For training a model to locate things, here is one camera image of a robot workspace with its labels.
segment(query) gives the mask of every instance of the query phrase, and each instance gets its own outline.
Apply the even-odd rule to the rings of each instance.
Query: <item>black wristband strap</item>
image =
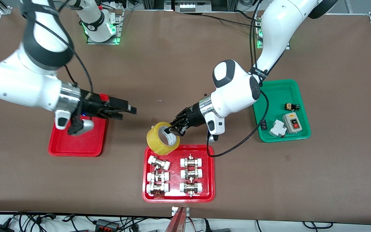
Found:
[[[102,11],[100,11],[100,12],[101,12],[101,16],[100,16],[100,18],[97,21],[95,21],[93,23],[90,23],[90,24],[88,24],[86,22],[82,22],[83,25],[88,30],[90,30],[90,31],[96,31],[98,29],[98,27],[101,26],[101,24],[103,24],[105,17],[104,17],[104,13]]]
[[[257,75],[261,82],[264,81],[264,79],[266,79],[267,76],[268,76],[267,72],[259,70],[258,68],[255,68],[253,66],[250,68],[250,73],[254,74],[254,75]]]

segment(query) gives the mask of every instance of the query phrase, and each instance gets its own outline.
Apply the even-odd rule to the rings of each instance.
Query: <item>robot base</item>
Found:
[[[123,24],[122,21],[124,20],[124,14],[125,14],[125,10],[122,11],[121,15],[110,13],[111,22],[113,24],[117,24],[115,26],[111,25],[109,27],[109,29],[112,32],[115,31],[115,34],[112,37],[110,37],[107,41],[104,41],[104,42],[95,42],[87,35],[87,33],[85,33],[87,35],[87,44],[118,45],[121,39],[121,31],[122,31],[122,24]]]

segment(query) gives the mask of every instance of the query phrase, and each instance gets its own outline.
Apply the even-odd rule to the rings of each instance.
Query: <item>brown table surface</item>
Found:
[[[239,14],[216,14],[248,22]],[[248,28],[203,16],[134,11],[118,46],[86,45],[79,18],[64,27],[86,64],[94,91],[129,100],[137,115],[110,121],[96,158],[52,157],[53,113],[0,100],[0,210],[371,223],[371,24],[367,16],[306,19],[268,80],[297,81],[309,139],[263,143],[258,134],[215,160],[215,199],[153,204],[141,197],[146,133],[215,90],[212,70],[234,59],[249,70]],[[0,61],[18,47],[25,20],[17,9],[0,21]],[[88,88],[74,58],[74,78]],[[59,78],[68,81],[64,69]],[[227,117],[217,153],[253,129],[251,107]],[[183,144],[204,144],[206,127]],[[287,161],[285,154],[290,155]]]

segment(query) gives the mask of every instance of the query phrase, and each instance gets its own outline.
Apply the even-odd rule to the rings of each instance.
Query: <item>black cable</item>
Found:
[[[9,224],[11,223],[11,220],[13,219],[13,217],[15,217],[15,216],[17,216],[17,215],[19,215],[19,214],[21,214],[21,211],[18,211],[18,212],[16,212],[16,213],[14,213],[14,215],[13,215],[12,217],[8,218],[8,219],[6,220],[6,222],[4,222],[4,224],[2,225],[2,228],[3,228],[3,229],[8,229],[8,228],[9,228]]]
[[[209,221],[207,220],[207,218],[204,218],[205,222],[206,222],[206,232],[212,232],[211,228],[210,228],[210,223]]]
[[[122,21],[119,22],[119,23],[116,23],[115,25],[120,25],[120,24],[122,24],[122,23],[124,22],[124,20],[127,19],[128,16],[130,16],[131,13],[134,11],[134,9],[137,8],[138,6],[140,6],[140,4],[134,6],[132,9],[130,9],[130,12],[128,12],[127,15],[124,15],[124,18],[122,19]]]
[[[91,220],[88,216],[85,216],[87,220],[89,220],[91,223],[95,224],[93,220]]]
[[[194,228],[194,232],[197,232],[197,230],[195,229],[195,225],[194,225],[193,219],[191,219],[191,217],[187,217],[187,218],[188,218],[188,220],[190,220],[191,225],[192,225],[193,228]]]
[[[34,216],[30,216],[29,214],[25,213],[25,212],[22,212],[22,211],[19,211],[18,213],[16,213],[15,215],[18,215],[19,214],[19,220],[18,220],[18,223],[19,223],[19,229],[21,232],[24,232],[23,228],[22,228],[22,223],[21,223],[21,219],[22,219],[22,215],[26,215],[32,222],[34,222],[34,224],[31,226],[31,231],[32,229],[34,228],[35,225],[38,226],[38,228],[40,229],[40,231],[43,231],[43,232],[47,232],[35,219],[34,219]]]
[[[248,19],[252,19],[250,16],[248,16],[246,13],[244,13],[243,11],[239,10],[239,9],[236,9],[234,12],[239,12],[241,13],[244,17],[248,18]]]
[[[49,31],[50,33],[52,33],[53,35],[55,35],[61,42],[63,42],[71,50],[71,52],[75,55],[75,57],[77,58],[78,62],[80,63],[82,69],[84,69],[85,75],[87,76],[88,82],[90,83],[90,91],[91,91],[91,93],[93,93],[94,92],[94,87],[92,85],[90,74],[88,73],[87,68],[85,67],[85,65],[82,62],[80,56],[78,56],[78,54],[75,52],[75,50],[63,38],[61,38],[57,33],[53,32],[51,29],[49,29],[48,27],[46,27],[42,23],[40,23],[37,20],[29,17],[27,14],[24,14],[23,16],[27,20],[31,20],[32,22],[40,25],[42,28],[46,29],[47,31]]]
[[[73,218],[71,218],[71,224],[72,224],[72,227],[74,227],[75,232],[78,232],[79,230],[75,227]]]
[[[125,228],[125,229],[127,229],[127,228],[131,228],[132,226],[134,226],[135,224],[134,224],[134,220],[136,220],[137,218],[135,217],[133,217],[133,218],[131,218],[131,220],[127,223],[127,221],[126,221],[126,223],[122,226],[123,228]]]
[[[121,227],[126,227],[130,223],[130,221],[128,219],[129,219],[129,217],[127,217],[125,219],[125,222],[122,224]]]
[[[234,24],[250,26],[249,24],[244,24],[244,23],[241,23],[241,22],[231,21],[231,20],[228,20],[228,19],[222,19],[222,18],[218,18],[218,17],[212,16],[212,15],[202,14],[201,16],[210,17],[210,18],[218,19],[218,20],[223,20],[225,22],[230,22],[230,23],[234,23]]]
[[[72,83],[73,83],[74,85],[77,85],[77,83],[74,81],[74,78],[72,78],[72,75],[71,75],[71,73],[70,73],[70,71],[69,71],[69,69],[68,69],[68,66],[67,66],[67,65],[64,65],[64,67],[65,67],[65,69],[67,70],[68,76],[70,77]]]
[[[257,228],[259,228],[259,232],[262,232],[262,230],[260,229],[259,220],[256,220],[256,224],[257,224]]]
[[[131,224],[130,226],[132,226],[132,225],[136,225],[136,224],[138,224],[138,223],[140,223],[140,222],[142,222],[142,221],[145,221],[145,220],[147,220],[148,218],[143,218],[143,219],[140,219],[138,222],[134,222],[134,219],[132,220],[132,222],[133,222],[133,224]],[[119,230],[125,230],[125,229],[127,229],[128,227],[123,227],[123,228],[120,228]]]
[[[28,227],[28,225],[30,224],[30,222],[31,222],[31,219],[30,218],[28,218],[27,220],[25,220],[25,229],[24,229],[24,231],[27,231],[27,227]]]
[[[252,40],[253,40],[253,43],[254,43],[254,37],[252,37],[252,32],[253,32],[253,23],[255,21],[255,17],[256,17],[256,12],[257,12],[257,9],[259,8],[260,4],[262,3],[262,0],[259,0],[259,3],[256,5],[256,9],[254,10],[253,12],[253,17],[252,17],[252,20],[250,22],[250,33],[249,33],[249,44],[250,44],[250,58],[251,58],[251,62],[252,62],[252,66],[254,65],[255,63],[255,67],[257,67],[257,55],[256,55],[256,48],[254,48],[254,61],[253,61],[253,52],[252,52]],[[259,86],[262,86],[262,82],[263,82],[264,79],[262,79],[260,82],[259,82]],[[264,111],[264,114],[261,118],[261,120],[259,120],[259,123],[256,125],[256,127],[253,129],[253,131],[247,135],[246,138],[244,138],[241,142],[239,142],[238,144],[236,144],[234,147],[228,149],[227,151],[224,151],[223,153],[220,153],[220,154],[216,154],[216,155],[212,155],[210,154],[210,151],[209,151],[209,139],[210,139],[210,131],[207,131],[207,144],[206,144],[206,151],[207,151],[207,155],[209,157],[212,157],[212,158],[215,158],[215,157],[220,157],[220,156],[223,156],[231,151],[233,151],[234,149],[236,149],[237,147],[239,147],[241,144],[243,144],[244,142],[246,142],[260,127],[260,123],[264,120],[264,118],[266,117],[267,115],[267,112],[268,112],[268,107],[269,107],[269,101],[268,101],[268,98],[267,96],[265,95],[265,93],[260,90],[260,92],[262,93],[262,95],[264,96],[265,100],[266,100],[266,108],[265,108],[265,111]]]
[[[65,222],[65,223],[71,221],[72,227],[74,227],[75,231],[78,232],[78,229],[76,228],[75,223],[74,223],[74,217],[75,217],[75,214],[70,214],[68,216],[65,216],[62,219],[62,221]]]
[[[333,224],[334,224],[334,223],[330,223],[329,226],[317,227],[314,222],[310,222],[314,226],[314,227],[311,227],[311,226],[306,225],[306,222],[302,222],[302,223],[303,223],[303,226],[307,227],[308,229],[314,229],[315,231],[318,231],[318,229],[330,229],[333,227]]]
[[[267,96],[265,95],[265,93],[260,90],[260,92],[263,94],[264,98],[265,98],[265,101],[266,101],[266,107],[265,107],[265,111],[264,111],[264,115],[262,116],[262,118],[259,120],[259,123],[256,125],[256,127],[253,129],[253,131],[247,135],[246,138],[244,138],[241,142],[239,142],[238,144],[236,144],[234,147],[228,149],[227,151],[224,151],[223,153],[220,153],[220,154],[216,154],[216,155],[212,155],[210,154],[210,151],[209,151],[209,138],[210,138],[210,131],[208,131],[207,133],[207,155],[209,157],[212,157],[212,158],[215,158],[215,157],[220,157],[220,156],[223,156],[227,153],[229,153],[230,151],[236,149],[237,147],[239,147],[241,144],[243,144],[245,141],[247,141],[256,131],[257,129],[259,129],[260,127],[260,123],[264,120],[265,116],[267,115],[267,111],[268,111],[268,106],[269,106],[269,102],[268,102],[268,98]]]
[[[268,75],[268,74],[273,70],[274,66],[276,66],[277,62],[278,62],[278,61],[280,60],[280,58],[283,56],[283,54],[284,54],[285,51],[286,51],[286,50],[284,50],[284,51],[281,53],[281,55],[279,56],[279,58],[276,60],[276,62],[274,62],[273,66],[271,66],[270,70],[268,70],[267,75]]]
[[[67,5],[67,3],[71,1],[71,0],[66,0],[59,8],[58,8],[58,12],[61,12],[62,9],[64,9],[64,7]]]
[[[252,17],[252,21],[251,21],[251,23],[250,23],[250,34],[249,34],[249,44],[250,44],[250,59],[251,59],[251,62],[252,62],[252,66],[255,64],[256,66],[256,68],[257,68],[257,53],[256,53],[256,46],[255,46],[255,44],[254,44],[254,27],[255,27],[255,21],[256,21],[256,19],[255,19],[255,17],[256,17],[256,13],[257,13],[257,10],[259,9],[259,6],[260,6],[260,4],[262,3],[262,0],[259,0],[259,3],[256,5],[256,9],[254,10],[254,12],[253,12],[253,17]],[[253,50],[253,45],[252,45],[252,43],[253,43],[253,45],[254,45],[254,62],[253,62],[253,52],[252,52],[252,50]]]

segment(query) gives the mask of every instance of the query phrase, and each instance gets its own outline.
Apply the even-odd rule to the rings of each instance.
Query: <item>red tray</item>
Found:
[[[209,147],[210,154],[213,154],[212,147]],[[202,183],[203,192],[199,194],[190,195],[180,192],[180,182],[184,183],[185,179],[181,179],[180,170],[184,168],[180,167],[180,159],[186,158],[192,155],[195,159],[202,159],[202,169],[203,177],[196,179],[196,182]],[[170,191],[166,192],[163,197],[154,197],[146,192],[147,173],[153,172],[154,167],[148,164],[148,158],[150,156],[155,156],[160,160],[167,160],[171,162],[168,169],[170,173],[170,180],[167,181],[170,185]],[[144,152],[144,170],[143,170],[143,192],[142,196],[144,201],[147,202],[210,202],[215,196],[214,187],[214,159],[208,157],[206,151],[206,145],[180,145],[176,150],[171,152],[166,156],[159,156],[154,153],[150,147],[146,148]]]
[[[82,135],[72,136],[67,134],[67,127],[58,130],[55,124],[52,127],[48,153],[55,157],[96,157],[103,149],[106,119],[93,117],[94,129]]]

